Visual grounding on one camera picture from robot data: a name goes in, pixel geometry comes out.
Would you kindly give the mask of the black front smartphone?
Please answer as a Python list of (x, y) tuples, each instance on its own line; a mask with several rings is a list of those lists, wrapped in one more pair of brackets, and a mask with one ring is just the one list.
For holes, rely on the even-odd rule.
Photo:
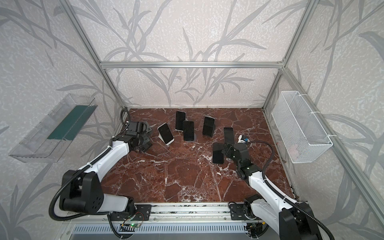
[(225, 143), (234, 145), (235, 144), (235, 137), (234, 137), (234, 129), (231, 127), (224, 127), (224, 137), (225, 137)]

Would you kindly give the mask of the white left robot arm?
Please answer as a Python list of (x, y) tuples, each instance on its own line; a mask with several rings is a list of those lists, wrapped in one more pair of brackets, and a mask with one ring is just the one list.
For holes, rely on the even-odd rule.
[(78, 170), (67, 171), (62, 178), (62, 186), (55, 194), (49, 208), (53, 219), (55, 205), (60, 210), (75, 213), (76, 217), (122, 213), (133, 216), (137, 209), (132, 197), (106, 194), (102, 181), (106, 174), (132, 151), (145, 152), (151, 146), (153, 130), (147, 122), (126, 123), (124, 129), (110, 139), (106, 150)]

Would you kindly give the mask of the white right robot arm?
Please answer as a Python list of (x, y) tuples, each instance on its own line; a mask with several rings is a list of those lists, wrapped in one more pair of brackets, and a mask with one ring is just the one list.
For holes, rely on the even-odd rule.
[(234, 161), (236, 172), (257, 196), (245, 203), (249, 219), (261, 219), (272, 228), (281, 240), (321, 240), (319, 225), (306, 202), (298, 202), (286, 195), (266, 176), (267, 165), (262, 169), (253, 164), (246, 143), (224, 144), (222, 153)]

